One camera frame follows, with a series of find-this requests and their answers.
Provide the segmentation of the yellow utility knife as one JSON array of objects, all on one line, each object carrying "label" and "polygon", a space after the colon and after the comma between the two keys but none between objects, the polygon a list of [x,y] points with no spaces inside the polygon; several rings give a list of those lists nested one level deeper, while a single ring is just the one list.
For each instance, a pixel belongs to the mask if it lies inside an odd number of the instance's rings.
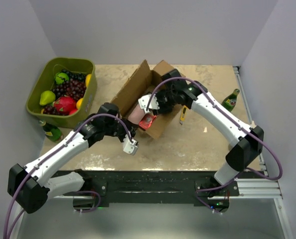
[{"label": "yellow utility knife", "polygon": [[186,115],[186,111],[187,111],[187,106],[183,106],[181,113],[180,113],[180,118],[179,118],[179,123],[181,125],[183,125],[184,121],[185,121],[185,115]]}]

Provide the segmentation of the taped cardboard express box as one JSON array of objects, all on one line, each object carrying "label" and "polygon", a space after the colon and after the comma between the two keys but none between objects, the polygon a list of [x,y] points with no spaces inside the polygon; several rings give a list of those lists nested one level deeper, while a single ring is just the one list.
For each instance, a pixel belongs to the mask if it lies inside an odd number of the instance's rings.
[{"label": "taped cardboard express box", "polygon": [[[153,91],[161,83],[161,77],[173,69],[174,67],[164,60],[160,61],[153,69],[150,69],[147,60],[144,60],[121,87],[111,103],[118,106],[122,117],[128,117],[138,104],[138,99],[146,92]],[[176,105],[172,112],[157,116],[144,133],[158,139],[181,109],[181,105]]]}]

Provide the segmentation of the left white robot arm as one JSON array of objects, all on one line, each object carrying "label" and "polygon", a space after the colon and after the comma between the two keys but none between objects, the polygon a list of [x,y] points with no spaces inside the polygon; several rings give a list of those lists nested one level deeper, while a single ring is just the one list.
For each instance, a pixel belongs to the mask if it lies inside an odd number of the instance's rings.
[{"label": "left white robot arm", "polygon": [[104,103],[96,114],[90,114],[79,122],[44,155],[25,166],[15,164],[9,170],[7,192],[12,202],[17,202],[28,214],[36,212],[56,196],[70,192],[87,195],[91,192],[92,183],[82,171],[75,170],[63,177],[54,177],[54,174],[105,136],[117,137],[123,151],[134,155],[138,149],[135,135],[135,124],[122,118],[116,105]]}]

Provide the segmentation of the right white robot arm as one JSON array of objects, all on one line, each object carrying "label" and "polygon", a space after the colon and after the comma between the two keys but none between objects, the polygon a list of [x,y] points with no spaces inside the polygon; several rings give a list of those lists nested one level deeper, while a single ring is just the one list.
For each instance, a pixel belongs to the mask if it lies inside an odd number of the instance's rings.
[{"label": "right white robot arm", "polygon": [[208,120],[228,141],[230,151],[226,162],[212,176],[204,189],[221,196],[228,190],[228,182],[248,168],[263,149],[264,131],[236,118],[218,103],[199,81],[182,77],[174,69],[162,75],[151,94],[148,106],[155,115],[170,112],[174,106],[182,105]]}]

